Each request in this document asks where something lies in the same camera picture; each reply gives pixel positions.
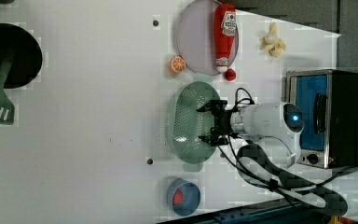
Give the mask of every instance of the green plastic basket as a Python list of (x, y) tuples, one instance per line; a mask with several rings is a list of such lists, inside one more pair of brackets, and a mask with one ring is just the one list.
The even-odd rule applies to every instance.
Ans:
[(171, 104), (169, 111), (168, 143), (182, 161), (199, 164), (207, 161), (216, 147), (201, 141), (198, 136), (209, 135), (214, 126), (211, 112), (196, 110), (210, 100), (219, 100), (217, 91), (205, 82), (187, 85)]

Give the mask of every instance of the small bowl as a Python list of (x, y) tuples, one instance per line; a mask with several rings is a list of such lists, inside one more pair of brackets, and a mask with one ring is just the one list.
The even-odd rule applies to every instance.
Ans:
[[(173, 205), (173, 195), (180, 190), (183, 194), (183, 201)], [(200, 205), (201, 193), (197, 185), (184, 179), (177, 178), (167, 190), (167, 204), (177, 215), (186, 217), (194, 213)]]

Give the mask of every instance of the yellow food toy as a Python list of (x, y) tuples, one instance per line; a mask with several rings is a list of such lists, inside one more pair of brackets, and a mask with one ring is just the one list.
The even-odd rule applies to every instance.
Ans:
[(281, 57), (282, 50), (286, 51), (286, 45), (278, 38), (278, 27), (275, 22), (271, 24), (269, 33), (261, 39), (265, 45), (264, 50), (268, 51), (275, 58)]

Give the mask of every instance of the green spatula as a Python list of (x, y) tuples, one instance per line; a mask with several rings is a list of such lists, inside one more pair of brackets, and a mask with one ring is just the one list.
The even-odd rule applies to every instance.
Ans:
[(9, 49), (0, 67), (0, 124), (13, 124), (15, 108), (4, 92), (7, 75), (13, 64), (15, 50)]

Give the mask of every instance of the frying pan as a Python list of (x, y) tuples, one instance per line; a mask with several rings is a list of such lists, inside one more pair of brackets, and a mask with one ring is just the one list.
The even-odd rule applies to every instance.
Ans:
[(5, 89), (27, 85), (42, 68), (42, 50), (34, 37), (19, 26), (0, 23), (0, 65), (12, 45), (18, 47)]

